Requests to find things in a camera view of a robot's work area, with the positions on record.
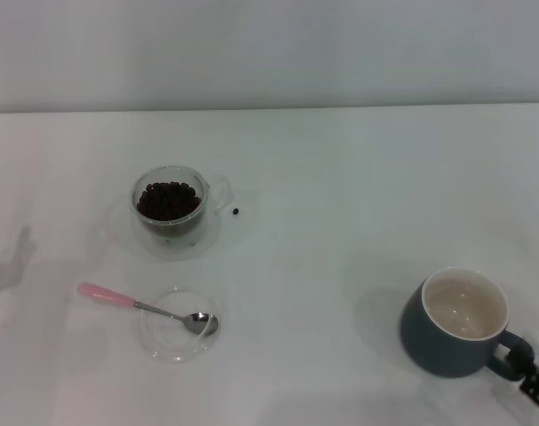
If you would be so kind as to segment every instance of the glass cup handle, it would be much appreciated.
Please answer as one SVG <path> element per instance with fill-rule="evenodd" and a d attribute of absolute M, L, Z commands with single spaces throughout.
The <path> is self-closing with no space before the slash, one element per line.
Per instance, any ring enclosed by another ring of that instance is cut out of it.
<path fill-rule="evenodd" d="M 212 184 L 209 184 L 210 194 L 214 200 L 214 209 L 221 210 L 234 199 L 232 186 L 230 181 L 225 176 L 216 176 L 211 179 Z"/>

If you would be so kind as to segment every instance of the spoon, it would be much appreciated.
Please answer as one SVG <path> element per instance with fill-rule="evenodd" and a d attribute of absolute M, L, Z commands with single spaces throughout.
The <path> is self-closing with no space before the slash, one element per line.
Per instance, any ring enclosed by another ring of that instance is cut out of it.
<path fill-rule="evenodd" d="M 215 315 L 197 312 L 186 315 L 185 317 L 179 317 L 174 313 L 163 311 L 162 309 L 155 308 L 150 304 L 143 304 L 142 302 L 138 302 L 132 297 L 128 297 L 126 295 L 111 291 L 107 288 L 96 286 L 94 284 L 89 284 L 87 282 L 83 282 L 82 284 L 77 286 L 77 291 L 80 295 L 88 296 L 94 300 L 105 302 L 107 304 L 115 304 L 117 306 L 122 306 L 123 308 L 138 308 L 144 311 L 158 313 L 159 315 L 164 315 L 165 317 L 171 317 L 174 320 L 182 322 L 182 325 L 185 327 L 185 329 L 188 330 L 190 333 L 194 333 L 195 335 L 202 334 L 206 326 L 208 326 L 208 319 L 210 319 L 210 317 L 210 325 L 205 335 L 211 335 L 213 333 L 216 333 L 219 327 L 218 319 Z"/>

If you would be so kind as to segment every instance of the roasted coffee bean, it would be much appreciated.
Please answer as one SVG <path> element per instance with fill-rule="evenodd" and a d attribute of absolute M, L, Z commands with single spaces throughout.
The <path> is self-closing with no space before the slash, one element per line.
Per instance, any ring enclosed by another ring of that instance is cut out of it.
<path fill-rule="evenodd" d="M 139 197 L 137 210 L 153 220 L 170 221 L 190 215 L 202 200 L 186 183 L 155 182 Z"/>

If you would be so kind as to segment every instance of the ceramic mug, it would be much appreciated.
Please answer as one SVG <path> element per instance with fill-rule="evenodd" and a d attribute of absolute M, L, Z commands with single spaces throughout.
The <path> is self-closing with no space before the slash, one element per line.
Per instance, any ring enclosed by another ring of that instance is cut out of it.
<path fill-rule="evenodd" d="M 531 346 L 506 330 L 510 307 L 504 292 L 480 272 L 446 268 L 430 275 L 409 299 L 400 319 L 406 352 L 424 370 L 464 377 L 488 367 L 518 381 L 524 375 L 495 355 L 499 344 Z"/>

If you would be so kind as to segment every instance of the mug rim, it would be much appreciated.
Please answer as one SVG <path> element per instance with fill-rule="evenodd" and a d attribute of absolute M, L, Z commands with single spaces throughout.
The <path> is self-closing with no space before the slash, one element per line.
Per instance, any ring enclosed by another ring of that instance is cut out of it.
<path fill-rule="evenodd" d="M 443 272 L 448 272 L 448 271 L 461 271 L 461 272 L 468 272 L 468 273 L 473 273 L 473 274 L 479 275 L 480 277 L 482 277 L 484 280 L 486 280 L 488 283 L 490 283 L 492 286 L 494 286 L 498 290 L 498 293 L 500 293 L 500 295 L 502 296 L 503 303 L 504 303 L 504 306 L 506 308 L 506 314 L 505 314 L 502 325 L 493 334 L 485 335 L 484 337 L 464 337 L 462 335 L 457 335 L 455 333 L 452 333 L 452 332 L 446 330 L 429 313 L 429 310 L 427 309 L 427 303 L 425 301 L 425 290 L 428 287 L 430 287 L 430 285 L 432 284 L 434 279 L 437 278 L 438 275 L 440 275 Z M 474 271 L 472 269 L 467 269 L 467 268 L 449 266 L 449 267 L 446 267 L 446 268 L 439 269 L 438 271 L 435 271 L 431 275 L 429 275 L 425 279 L 425 281 L 423 282 L 423 287 L 421 288 L 421 304 L 423 305 L 423 310 L 425 311 L 425 313 L 429 317 L 429 320 L 431 320 L 431 322 L 435 326 L 437 326 L 437 328 L 440 329 L 440 331 L 442 331 L 443 333 L 445 333 L 447 335 L 452 335 L 453 337 L 455 337 L 457 339 L 464 340 L 466 342 L 485 342 L 486 340 L 493 339 L 494 337 L 497 337 L 498 335 L 500 335 L 506 329 L 506 327 L 508 326 L 508 322 L 510 321 L 510 304 L 508 303 L 508 298 L 506 297 L 506 294 L 503 292 L 502 287 L 500 287 L 498 284 L 496 284 L 493 280 L 491 280 L 484 273 L 482 273 L 480 271 Z"/>

